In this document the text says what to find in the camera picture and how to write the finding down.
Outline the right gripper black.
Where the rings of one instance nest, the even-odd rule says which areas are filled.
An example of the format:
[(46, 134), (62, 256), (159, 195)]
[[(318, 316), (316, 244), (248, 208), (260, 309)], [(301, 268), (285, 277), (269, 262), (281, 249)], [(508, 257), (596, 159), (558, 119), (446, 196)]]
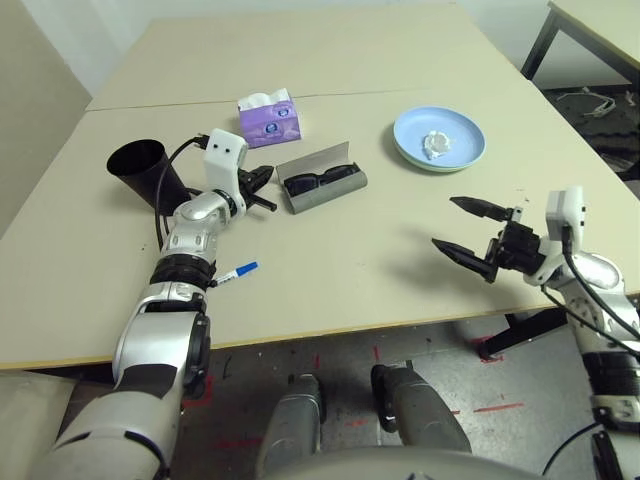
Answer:
[(454, 263), (480, 275), (487, 283), (495, 281), (498, 267), (523, 274), (534, 274), (540, 268), (545, 260), (540, 253), (541, 238), (532, 228), (517, 222), (522, 216), (521, 207), (506, 208), (468, 196), (449, 200), (474, 216), (506, 222), (498, 237), (490, 241), (485, 258), (461, 245), (432, 239), (432, 244)]

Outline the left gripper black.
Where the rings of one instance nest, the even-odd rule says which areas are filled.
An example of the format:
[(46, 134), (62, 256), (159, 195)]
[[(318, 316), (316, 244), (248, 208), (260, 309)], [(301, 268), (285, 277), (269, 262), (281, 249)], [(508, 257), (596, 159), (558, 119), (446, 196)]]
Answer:
[(239, 189), (247, 209), (257, 205), (269, 211), (277, 210), (275, 203), (251, 194), (258, 192), (270, 181), (273, 171), (274, 167), (269, 165), (262, 165), (250, 171), (238, 170)]

